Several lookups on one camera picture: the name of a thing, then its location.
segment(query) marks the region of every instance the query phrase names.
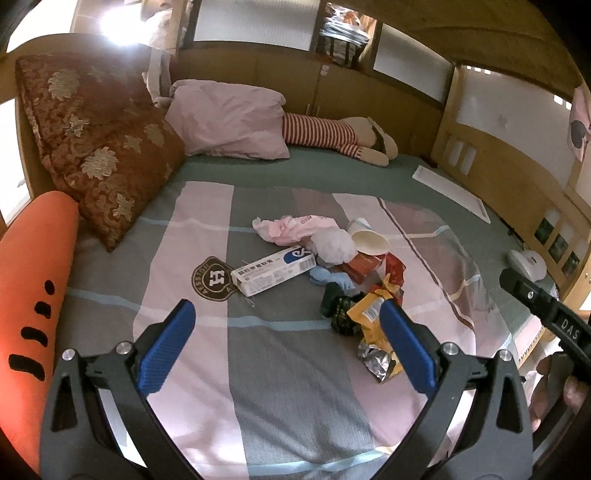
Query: ceiling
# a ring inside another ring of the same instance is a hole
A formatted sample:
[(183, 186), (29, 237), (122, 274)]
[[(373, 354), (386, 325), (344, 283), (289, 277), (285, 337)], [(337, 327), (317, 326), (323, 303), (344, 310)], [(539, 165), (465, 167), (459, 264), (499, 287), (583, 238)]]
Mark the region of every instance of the ceiling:
[(346, 0), (450, 61), (487, 66), (569, 99), (579, 71), (529, 0)]

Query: light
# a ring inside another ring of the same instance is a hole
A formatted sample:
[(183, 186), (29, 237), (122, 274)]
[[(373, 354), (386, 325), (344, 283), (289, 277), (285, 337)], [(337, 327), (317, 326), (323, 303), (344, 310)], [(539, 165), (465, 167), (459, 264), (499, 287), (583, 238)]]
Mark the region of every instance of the light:
[(140, 3), (109, 10), (100, 20), (101, 32), (117, 45), (129, 45), (142, 41), (143, 23), (139, 19), (141, 8)]

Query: wooden cabinet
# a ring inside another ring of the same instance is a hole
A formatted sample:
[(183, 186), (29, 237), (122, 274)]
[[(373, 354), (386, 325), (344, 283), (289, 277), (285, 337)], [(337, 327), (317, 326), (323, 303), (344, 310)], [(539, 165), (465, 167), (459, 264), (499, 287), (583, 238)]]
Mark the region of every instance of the wooden cabinet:
[(320, 74), (312, 114), (341, 119), (370, 116), (390, 135), (400, 153), (429, 155), (443, 112), (389, 83), (354, 70), (330, 66)]
[(312, 115), (335, 120), (371, 116), (377, 80), (336, 65), (324, 66), (324, 72), (318, 79)]
[(286, 112), (311, 114), (321, 66), (312, 59), (259, 52), (254, 84), (281, 92)]
[(178, 52), (180, 79), (254, 85), (257, 52), (245, 48), (190, 48)]
[(388, 83), (378, 82), (370, 116), (394, 139), (398, 151), (408, 154), (420, 108), (421, 100), (414, 95)]

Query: yellow snack bag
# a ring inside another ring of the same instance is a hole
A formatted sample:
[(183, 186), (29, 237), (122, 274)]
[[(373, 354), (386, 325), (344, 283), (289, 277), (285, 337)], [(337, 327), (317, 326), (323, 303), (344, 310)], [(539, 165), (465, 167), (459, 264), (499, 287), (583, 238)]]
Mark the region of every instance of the yellow snack bag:
[(391, 298), (392, 294), (388, 290), (376, 290), (373, 293), (368, 293), (347, 311), (347, 315), (351, 320), (361, 325), (365, 343), (375, 345), (380, 350), (385, 351), (396, 362), (389, 377), (393, 377), (402, 371), (400, 360), (398, 360), (379, 324), (379, 310), (382, 303)]

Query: wooden headboard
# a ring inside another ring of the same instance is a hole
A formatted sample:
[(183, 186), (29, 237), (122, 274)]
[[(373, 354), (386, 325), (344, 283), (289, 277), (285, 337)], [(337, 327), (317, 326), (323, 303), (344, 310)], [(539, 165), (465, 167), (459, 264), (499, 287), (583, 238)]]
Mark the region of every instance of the wooden headboard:
[[(580, 275), (589, 257), (591, 222), (565, 194), (558, 181), (540, 164), (520, 150), (488, 133), (456, 122), (465, 71), (456, 69), (449, 100), (431, 156), (440, 168), (487, 203), (527, 246), (547, 264), (563, 299)], [(542, 244), (535, 233), (549, 210), (558, 219)], [(559, 230), (568, 223), (573, 238), (559, 261), (549, 249)], [(587, 245), (577, 268), (565, 275), (563, 267), (577, 242)]]

